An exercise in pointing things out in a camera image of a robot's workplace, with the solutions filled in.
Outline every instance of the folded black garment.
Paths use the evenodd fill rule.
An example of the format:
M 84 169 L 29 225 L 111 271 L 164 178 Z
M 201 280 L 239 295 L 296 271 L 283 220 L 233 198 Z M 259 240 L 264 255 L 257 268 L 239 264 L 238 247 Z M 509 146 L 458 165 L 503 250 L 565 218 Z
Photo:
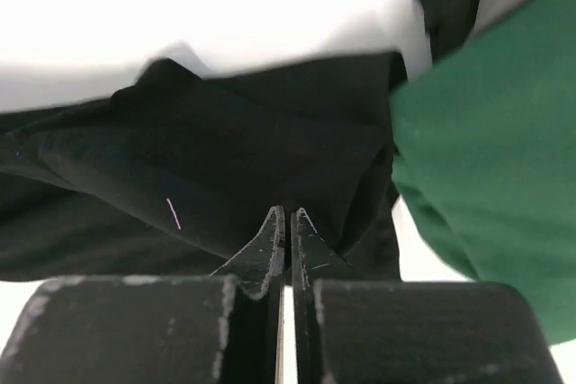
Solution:
M 0 116 L 0 279 L 211 272 L 276 204 L 305 207 L 366 277 L 398 278 L 393 59 L 211 80 L 162 59 L 112 97 Z

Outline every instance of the green fabric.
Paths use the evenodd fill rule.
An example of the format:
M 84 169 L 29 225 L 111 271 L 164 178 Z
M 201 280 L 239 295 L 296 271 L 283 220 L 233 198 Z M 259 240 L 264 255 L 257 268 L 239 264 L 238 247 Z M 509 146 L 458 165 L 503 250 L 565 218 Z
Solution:
M 393 178 L 430 246 L 576 337 L 576 8 L 531 0 L 392 97 Z

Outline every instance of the green garment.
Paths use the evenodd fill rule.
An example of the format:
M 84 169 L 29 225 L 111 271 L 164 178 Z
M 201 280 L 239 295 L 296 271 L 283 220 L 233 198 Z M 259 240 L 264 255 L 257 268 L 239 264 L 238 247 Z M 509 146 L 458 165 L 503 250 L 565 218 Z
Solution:
M 530 0 L 391 101 L 393 179 L 448 264 L 576 337 L 576 7 Z

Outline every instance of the white background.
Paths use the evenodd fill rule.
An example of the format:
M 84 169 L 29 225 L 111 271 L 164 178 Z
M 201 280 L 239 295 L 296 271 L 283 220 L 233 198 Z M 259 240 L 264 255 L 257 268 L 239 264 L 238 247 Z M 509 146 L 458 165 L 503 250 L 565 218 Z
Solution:
M 412 0 L 0 0 L 0 112 L 108 94 L 158 53 L 202 76 L 390 46 L 424 58 L 405 42 L 419 13 Z M 406 280 L 460 279 L 396 217 Z M 36 285 L 0 282 L 0 345 Z M 553 352 L 576 384 L 576 347 Z

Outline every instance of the pink mark on fabric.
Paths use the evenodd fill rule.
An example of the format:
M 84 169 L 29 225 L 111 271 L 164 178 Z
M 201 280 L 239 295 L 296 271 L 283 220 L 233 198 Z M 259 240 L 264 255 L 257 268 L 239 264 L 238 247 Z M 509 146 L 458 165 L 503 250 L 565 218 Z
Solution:
M 168 202 L 168 206 L 170 206 L 170 209 L 172 210 L 172 215 L 174 216 L 174 220 L 176 221 L 176 226 L 178 227 L 178 229 L 182 229 L 182 227 L 180 227 L 180 221 L 178 220 L 178 215 L 176 215 L 176 210 L 174 210 L 174 206 L 172 205 L 172 201 L 169 198 L 166 198 L 166 201 Z

